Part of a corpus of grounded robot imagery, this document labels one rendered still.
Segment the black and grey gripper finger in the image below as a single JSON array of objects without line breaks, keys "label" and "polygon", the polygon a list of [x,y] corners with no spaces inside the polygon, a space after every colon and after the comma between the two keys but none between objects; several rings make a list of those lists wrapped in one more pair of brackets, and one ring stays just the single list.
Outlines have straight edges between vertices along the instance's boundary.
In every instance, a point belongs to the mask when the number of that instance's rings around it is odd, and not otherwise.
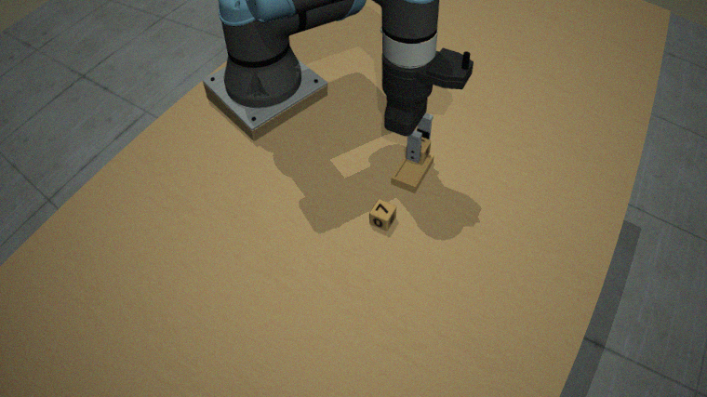
[{"label": "black and grey gripper finger", "polygon": [[430,139],[433,118],[433,115],[425,113],[418,124],[417,131],[422,133],[423,138]]},{"label": "black and grey gripper finger", "polygon": [[407,159],[419,163],[421,151],[422,133],[414,130],[410,136],[407,136]]}]

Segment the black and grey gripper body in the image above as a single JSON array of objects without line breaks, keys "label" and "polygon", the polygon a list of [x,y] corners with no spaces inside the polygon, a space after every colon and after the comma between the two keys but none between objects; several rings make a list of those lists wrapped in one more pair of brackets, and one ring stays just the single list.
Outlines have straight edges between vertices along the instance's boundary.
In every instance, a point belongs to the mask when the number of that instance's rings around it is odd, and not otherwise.
[{"label": "black and grey gripper body", "polygon": [[430,42],[399,44],[386,36],[382,27],[380,32],[382,90],[387,98],[384,127],[407,137],[426,113],[433,85],[463,89],[473,72],[474,62],[470,60],[470,52],[462,55],[446,48],[436,51],[437,33],[433,40],[428,40]]}]

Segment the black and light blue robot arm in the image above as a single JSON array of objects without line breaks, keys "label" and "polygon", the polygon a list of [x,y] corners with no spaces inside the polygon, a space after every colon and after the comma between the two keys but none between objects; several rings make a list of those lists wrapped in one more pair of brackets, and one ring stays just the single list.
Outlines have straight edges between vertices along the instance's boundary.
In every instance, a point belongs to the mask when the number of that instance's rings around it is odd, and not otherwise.
[{"label": "black and light blue robot arm", "polygon": [[[366,1],[219,0],[229,97],[250,108],[271,107],[292,97],[300,87],[301,69],[289,36],[344,20]],[[382,31],[394,41],[416,44],[436,35],[439,0],[372,1],[381,7]]]}]

